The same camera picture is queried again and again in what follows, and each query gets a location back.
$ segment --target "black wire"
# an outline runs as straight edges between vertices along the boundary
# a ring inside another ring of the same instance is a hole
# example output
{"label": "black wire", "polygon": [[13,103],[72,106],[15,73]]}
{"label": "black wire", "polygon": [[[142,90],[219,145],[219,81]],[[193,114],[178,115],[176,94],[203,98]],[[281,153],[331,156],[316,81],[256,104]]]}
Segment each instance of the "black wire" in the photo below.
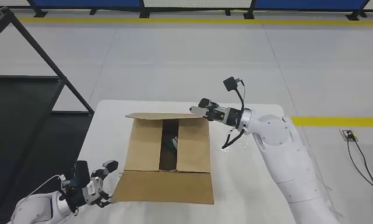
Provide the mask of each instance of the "black wire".
{"label": "black wire", "polygon": [[[240,91],[238,91],[238,89],[234,89],[234,91],[237,93],[238,97],[240,98],[240,101],[241,101],[241,114],[240,116],[242,117],[242,114],[244,113],[244,110],[245,110],[245,103],[244,103],[244,99],[242,98],[241,94],[240,94]],[[238,119],[238,122],[237,122],[237,125],[235,126],[236,128],[238,128],[239,124],[240,124],[240,119]],[[228,134],[227,136],[227,140],[226,140],[226,143],[224,143],[223,147],[221,147],[222,149],[225,149],[226,147],[232,145],[236,140],[238,140],[240,137],[242,137],[242,135],[245,133],[245,130],[241,130],[240,134],[238,134],[235,138],[233,138],[232,141],[228,142],[230,137],[231,137],[231,134]]]}
{"label": "black wire", "polygon": [[244,109],[245,109],[244,99],[242,98],[238,89],[234,89],[234,91],[237,93],[238,97],[240,98],[240,101],[241,101],[241,115],[242,115],[243,112],[244,112]]}
{"label": "black wire", "polygon": [[[356,164],[355,164],[355,162],[354,162],[354,159],[352,159],[352,156],[351,156],[351,152],[350,152],[350,144],[349,144],[349,140],[347,139],[347,148],[348,148],[348,150],[349,150],[349,155],[350,155],[350,159],[351,159],[351,161],[352,161],[352,164],[355,166],[355,168],[356,168],[356,170],[359,172],[359,174],[370,184],[370,185],[372,185],[373,186],[373,183],[371,183],[361,172],[360,172],[360,170],[357,168],[357,166],[356,166]],[[360,153],[361,153],[361,155],[363,156],[363,159],[364,159],[364,161],[365,161],[365,157],[364,157],[364,154],[360,151]]]}
{"label": "black wire", "polygon": [[242,135],[244,134],[244,132],[245,132],[245,130],[242,129],[241,132],[240,132],[240,134],[238,134],[235,138],[233,138],[232,141],[230,141],[230,142],[228,143],[228,140],[229,140],[229,137],[230,137],[230,135],[229,135],[228,138],[227,138],[226,143],[225,143],[225,144],[223,145],[223,147],[221,147],[221,148],[222,148],[222,149],[225,149],[226,147],[232,145],[236,140],[238,140],[240,137],[242,137]]}
{"label": "black wire", "polygon": [[361,151],[359,144],[356,142],[355,139],[353,139],[353,140],[354,140],[354,142],[355,142],[357,148],[359,149],[361,155],[363,156],[365,169],[367,170],[367,172],[368,172],[368,174],[369,174],[369,177],[370,177],[371,180],[373,181],[373,177],[372,177],[371,172],[369,171],[369,168],[368,168],[368,165],[367,165],[367,161],[366,161],[366,159],[365,159],[365,156],[364,156],[363,152]]}

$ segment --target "white table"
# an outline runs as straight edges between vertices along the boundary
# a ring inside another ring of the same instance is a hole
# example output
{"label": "white table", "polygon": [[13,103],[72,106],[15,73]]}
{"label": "white table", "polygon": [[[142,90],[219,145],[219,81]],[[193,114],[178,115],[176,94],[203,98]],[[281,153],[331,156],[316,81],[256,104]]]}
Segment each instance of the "white table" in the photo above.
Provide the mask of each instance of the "white table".
{"label": "white table", "polygon": [[[101,101],[93,117],[79,160],[88,161],[90,172],[107,160],[119,161],[118,169],[104,181],[104,189],[113,193],[126,160],[133,112],[187,113],[196,103],[156,101]],[[221,106],[240,108],[239,104]],[[247,105],[257,113],[283,116],[278,105]],[[210,151],[214,205],[172,202],[119,202],[103,209],[80,208],[77,217],[66,223],[133,223],[133,224],[227,224],[227,223],[295,223],[285,198],[271,179],[259,149],[251,136],[222,150],[230,127],[210,123]]]}

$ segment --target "concrete floor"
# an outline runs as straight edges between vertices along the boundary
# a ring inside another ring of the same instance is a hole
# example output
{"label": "concrete floor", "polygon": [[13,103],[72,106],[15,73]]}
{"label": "concrete floor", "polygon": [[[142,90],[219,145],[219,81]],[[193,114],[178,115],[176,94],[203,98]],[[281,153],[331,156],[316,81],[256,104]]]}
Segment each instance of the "concrete floor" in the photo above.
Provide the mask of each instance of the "concrete floor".
{"label": "concrete floor", "polygon": [[[48,15],[76,17],[81,13],[54,11]],[[138,16],[138,13],[110,14]],[[96,17],[110,14],[103,12]],[[18,11],[18,15],[31,16],[27,11]],[[191,15],[200,17],[194,13],[166,16],[190,18]],[[273,15],[272,19],[287,17]],[[257,18],[268,15],[259,14]],[[238,103],[237,96],[226,92],[222,84],[225,78],[235,76],[245,81],[247,103],[279,104],[289,116],[373,116],[371,26],[24,25],[93,108],[104,99],[198,102],[208,97],[216,102]],[[0,34],[0,45],[0,75],[53,75],[12,26]],[[55,109],[84,110],[84,107],[69,90],[64,90]],[[373,188],[354,169],[339,128],[298,129],[311,148],[319,177],[341,223],[371,223]],[[372,129],[353,130],[373,169]],[[352,148],[362,168],[358,151]]]}

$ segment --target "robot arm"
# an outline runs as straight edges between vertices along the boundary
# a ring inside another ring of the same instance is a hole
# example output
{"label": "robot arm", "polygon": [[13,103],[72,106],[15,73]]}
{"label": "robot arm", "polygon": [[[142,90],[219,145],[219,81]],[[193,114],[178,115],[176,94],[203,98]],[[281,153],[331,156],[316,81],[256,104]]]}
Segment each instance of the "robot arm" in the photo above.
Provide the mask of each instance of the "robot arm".
{"label": "robot arm", "polygon": [[[228,91],[237,90],[233,77],[224,81]],[[253,134],[268,171],[280,188],[297,224],[338,224],[319,188],[311,157],[290,120],[275,115],[256,115],[255,110],[225,108],[208,99],[190,111],[209,121],[232,126],[240,134],[223,148],[232,145],[243,134]]]}
{"label": "robot arm", "polygon": [[87,162],[77,161],[71,179],[65,180],[65,176],[59,176],[62,189],[21,199],[16,205],[10,223],[54,224],[70,214],[77,215],[79,207],[86,204],[105,207],[111,203],[111,194],[103,190],[104,179],[117,168],[118,162],[110,160],[89,176]]}

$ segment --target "power outlet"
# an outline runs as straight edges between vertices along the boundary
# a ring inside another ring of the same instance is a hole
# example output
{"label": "power outlet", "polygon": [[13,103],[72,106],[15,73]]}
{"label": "power outlet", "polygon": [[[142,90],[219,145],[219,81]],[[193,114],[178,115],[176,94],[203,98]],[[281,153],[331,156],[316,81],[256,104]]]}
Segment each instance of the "power outlet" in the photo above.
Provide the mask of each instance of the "power outlet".
{"label": "power outlet", "polygon": [[354,136],[355,136],[355,141],[358,142],[357,135],[356,135],[355,132],[352,131],[351,129],[340,129],[340,130],[339,130],[340,134],[342,135],[343,140],[344,140],[344,141],[349,141],[349,142],[354,142],[354,140],[352,140],[352,139],[348,139],[348,137],[347,137],[347,136],[349,135],[349,134],[348,134],[349,131],[351,131],[352,134],[354,134]]}

